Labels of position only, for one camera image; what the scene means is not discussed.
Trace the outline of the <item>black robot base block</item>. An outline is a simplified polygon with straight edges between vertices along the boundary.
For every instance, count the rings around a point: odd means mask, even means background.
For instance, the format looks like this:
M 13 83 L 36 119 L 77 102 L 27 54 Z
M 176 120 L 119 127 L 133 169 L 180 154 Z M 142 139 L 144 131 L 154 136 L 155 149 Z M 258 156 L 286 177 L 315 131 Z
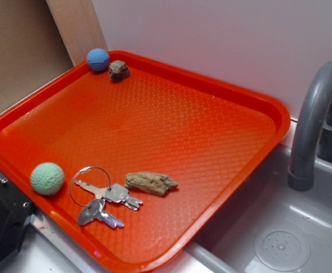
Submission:
M 21 251 L 32 201 L 10 180 L 0 180 L 0 268 Z

